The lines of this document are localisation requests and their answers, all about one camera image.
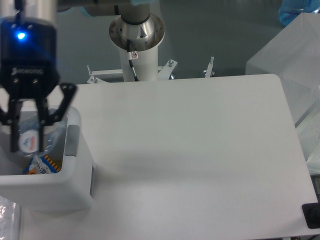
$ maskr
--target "plastic container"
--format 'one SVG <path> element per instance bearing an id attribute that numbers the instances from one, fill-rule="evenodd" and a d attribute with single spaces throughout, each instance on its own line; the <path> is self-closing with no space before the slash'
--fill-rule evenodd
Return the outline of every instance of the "plastic container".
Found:
<path id="1" fill-rule="evenodd" d="M 283 0 L 278 17 L 283 26 L 291 23 L 300 13 L 315 13 L 320 10 L 320 0 Z"/>
<path id="2" fill-rule="evenodd" d="M 34 115 L 35 108 L 24 107 L 21 117 Z M 0 196 L 36 211 L 65 211 L 90 208 L 93 204 L 93 158 L 81 132 L 81 116 L 70 107 L 62 147 L 55 158 L 62 158 L 58 173 L 23 175 L 30 158 L 10 152 L 10 136 L 0 133 Z"/>

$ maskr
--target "white table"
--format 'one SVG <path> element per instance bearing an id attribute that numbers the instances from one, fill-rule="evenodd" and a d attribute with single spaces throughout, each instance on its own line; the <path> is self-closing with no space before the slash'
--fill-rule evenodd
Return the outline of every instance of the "white table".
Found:
<path id="1" fill-rule="evenodd" d="M 320 233 L 301 209 L 317 198 L 275 75 L 80 85 L 73 106 L 97 164 L 94 206 L 24 209 L 20 240 Z"/>

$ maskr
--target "white box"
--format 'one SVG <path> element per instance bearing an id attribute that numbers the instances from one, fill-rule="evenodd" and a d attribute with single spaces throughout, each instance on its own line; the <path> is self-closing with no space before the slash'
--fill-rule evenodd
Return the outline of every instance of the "white box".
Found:
<path id="1" fill-rule="evenodd" d="M 34 111 L 34 107 L 22 109 L 22 113 Z M 0 196 L 36 211 L 78 210 L 92 206 L 90 193 L 94 162 L 81 132 L 81 116 L 76 108 L 70 107 L 66 117 L 65 148 L 58 173 L 22 175 L 30 159 L 11 153 L 10 136 L 2 134 Z"/>

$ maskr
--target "metal bracket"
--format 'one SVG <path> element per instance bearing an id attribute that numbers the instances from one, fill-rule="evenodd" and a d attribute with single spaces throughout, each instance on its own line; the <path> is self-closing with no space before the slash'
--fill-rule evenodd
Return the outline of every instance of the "metal bracket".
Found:
<path id="1" fill-rule="evenodd" d="M 158 67 L 158 80 L 168 80 L 175 79 L 173 75 L 173 70 L 177 66 L 178 62 L 170 59 L 165 66 Z M 88 84 L 100 84 L 100 83 L 108 83 L 107 79 L 121 78 L 123 77 L 122 69 L 116 70 L 102 70 L 102 71 L 91 71 L 90 66 L 87 65 L 89 79 L 87 81 Z"/>

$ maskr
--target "plastic bag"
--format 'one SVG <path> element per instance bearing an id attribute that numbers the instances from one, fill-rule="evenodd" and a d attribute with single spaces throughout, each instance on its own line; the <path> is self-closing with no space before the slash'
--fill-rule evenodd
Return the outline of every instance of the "plastic bag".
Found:
<path id="1" fill-rule="evenodd" d="M 18 153 L 32 158 L 34 156 L 44 156 L 50 154 L 50 151 L 58 143 L 60 136 L 66 131 L 67 123 L 59 121 L 54 124 L 54 130 L 44 136 L 44 151 L 39 152 L 39 119 L 34 115 L 19 124 Z"/>

